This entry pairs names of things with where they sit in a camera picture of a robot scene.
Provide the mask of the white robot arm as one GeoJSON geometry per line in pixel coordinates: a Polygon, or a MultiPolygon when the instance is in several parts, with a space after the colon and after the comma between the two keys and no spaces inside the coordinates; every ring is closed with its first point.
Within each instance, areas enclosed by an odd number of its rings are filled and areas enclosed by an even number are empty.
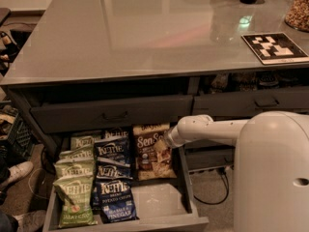
{"type": "Polygon", "coordinates": [[[205,139],[235,148],[235,232],[309,232],[308,115],[185,116],[164,135],[171,148],[205,139]]]}

